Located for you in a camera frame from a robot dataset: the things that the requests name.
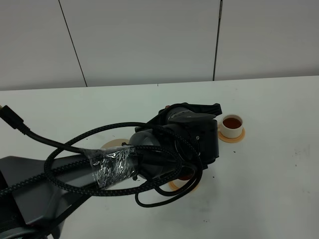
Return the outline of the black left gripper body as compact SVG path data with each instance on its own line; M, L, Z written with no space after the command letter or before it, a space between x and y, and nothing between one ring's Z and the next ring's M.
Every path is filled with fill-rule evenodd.
M171 106L162 109L148 123L159 125L181 136L193 146L199 155L203 168L219 157L218 130L215 115L194 113L186 108ZM190 160L191 150L183 142L164 135L156 129L140 126L135 129L134 145L155 145L176 150L183 158Z

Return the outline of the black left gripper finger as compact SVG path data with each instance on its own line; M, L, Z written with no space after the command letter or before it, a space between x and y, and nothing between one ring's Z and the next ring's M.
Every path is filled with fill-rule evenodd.
M196 104L189 104L189 103L181 103L181 104L174 104L171 108L182 107L186 108L194 113L199 114L211 114L215 116L219 116L222 114L221 105L219 103L215 103L213 105L196 105Z

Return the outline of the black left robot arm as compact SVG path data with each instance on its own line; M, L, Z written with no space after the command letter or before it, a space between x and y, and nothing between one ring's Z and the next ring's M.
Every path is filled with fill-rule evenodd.
M85 132L66 143L35 134L10 107L0 117L31 139L54 147L45 161L8 156L0 161L0 236L59 238L63 223L92 196L116 197L155 190L172 203L192 191L219 156L220 104L174 104L147 123L123 122ZM133 127L128 142L106 149L75 143L110 129Z

